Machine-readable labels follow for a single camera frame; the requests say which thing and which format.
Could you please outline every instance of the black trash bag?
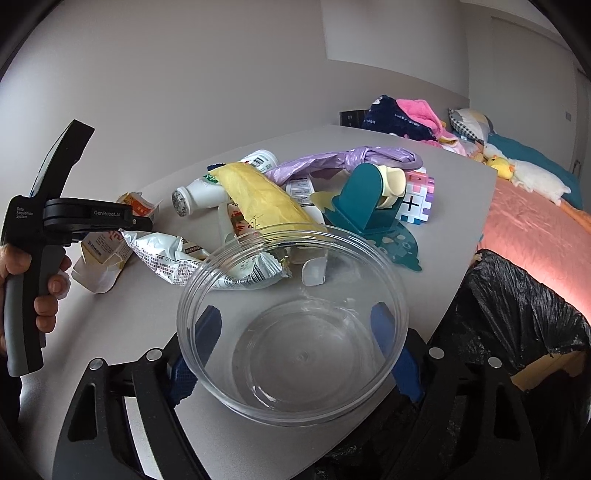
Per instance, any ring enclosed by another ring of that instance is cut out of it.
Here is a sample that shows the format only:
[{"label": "black trash bag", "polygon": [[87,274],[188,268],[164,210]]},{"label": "black trash bag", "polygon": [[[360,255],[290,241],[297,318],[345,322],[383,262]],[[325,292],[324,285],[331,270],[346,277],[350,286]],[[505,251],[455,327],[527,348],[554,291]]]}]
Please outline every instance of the black trash bag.
[{"label": "black trash bag", "polygon": [[[548,353],[591,349],[591,327],[577,309],[505,258],[490,250],[478,254],[482,259],[466,273],[431,346],[465,363],[498,357],[511,375]],[[542,478],[559,478],[573,462],[589,421],[589,357],[577,377],[557,371],[523,395]]]},{"label": "black trash bag", "polygon": [[591,348],[585,317],[525,270],[490,250],[466,273],[430,343],[460,360],[496,356],[510,375],[548,353]]},{"label": "black trash bag", "polygon": [[418,413],[394,388],[345,440],[293,480],[379,480],[400,456]]}]

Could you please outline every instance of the puzzle cube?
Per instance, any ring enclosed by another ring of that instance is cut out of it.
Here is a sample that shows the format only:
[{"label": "puzzle cube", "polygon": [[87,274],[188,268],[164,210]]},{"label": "puzzle cube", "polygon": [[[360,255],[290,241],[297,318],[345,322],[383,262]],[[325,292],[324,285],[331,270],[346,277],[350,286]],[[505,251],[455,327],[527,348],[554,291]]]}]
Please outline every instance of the puzzle cube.
[{"label": "puzzle cube", "polygon": [[407,189],[396,220],[420,225],[429,220],[435,192],[435,179],[427,175],[425,167],[406,172]]}]

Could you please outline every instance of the navy blue cushion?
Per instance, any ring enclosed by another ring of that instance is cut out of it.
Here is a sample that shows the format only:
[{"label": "navy blue cushion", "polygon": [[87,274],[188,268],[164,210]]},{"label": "navy blue cushion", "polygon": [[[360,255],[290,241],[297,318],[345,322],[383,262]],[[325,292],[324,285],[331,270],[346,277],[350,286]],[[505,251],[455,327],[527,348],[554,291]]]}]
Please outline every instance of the navy blue cushion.
[{"label": "navy blue cushion", "polygon": [[571,172],[565,170],[556,162],[553,162],[544,154],[538,152],[535,148],[528,147],[519,143],[517,140],[502,137],[497,134],[490,134],[488,136],[488,143],[493,144],[496,148],[501,150],[503,155],[507,158],[528,161],[556,175],[562,183],[567,187],[570,187],[570,193],[565,193],[562,195],[562,198],[576,209],[583,209],[583,199],[581,198],[579,181]]}]

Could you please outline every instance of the purple plastic bag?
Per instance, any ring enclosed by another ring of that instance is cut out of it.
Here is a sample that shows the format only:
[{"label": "purple plastic bag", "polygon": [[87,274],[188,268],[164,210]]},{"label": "purple plastic bag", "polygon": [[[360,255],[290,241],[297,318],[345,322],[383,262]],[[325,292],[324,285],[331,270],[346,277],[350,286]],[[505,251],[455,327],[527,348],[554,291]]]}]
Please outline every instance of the purple plastic bag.
[{"label": "purple plastic bag", "polygon": [[346,152],[327,152],[298,158],[282,163],[265,173],[277,185],[283,185],[296,173],[312,173],[327,168],[343,168],[352,172],[362,163],[386,165],[402,170],[416,170],[423,166],[423,159],[416,153],[401,147],[356,147]]}]

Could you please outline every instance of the yellow duck plush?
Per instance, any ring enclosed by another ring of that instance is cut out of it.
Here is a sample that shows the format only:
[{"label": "yellow duck plush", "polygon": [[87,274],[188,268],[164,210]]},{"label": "yellow duck plush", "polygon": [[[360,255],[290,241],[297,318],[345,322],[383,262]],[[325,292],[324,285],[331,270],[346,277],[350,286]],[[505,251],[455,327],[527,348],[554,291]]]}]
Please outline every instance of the yellow duck plush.
[{"label": "yellow duck plush", "polygon": [[493,157],[489,158],[489,160],[487,160],[486,164],[489,167],[494,168],[497,172],[497,175],[502,179],[510,180],[513,178],[515,167],[511,165],[506,158],[494,155]]}]

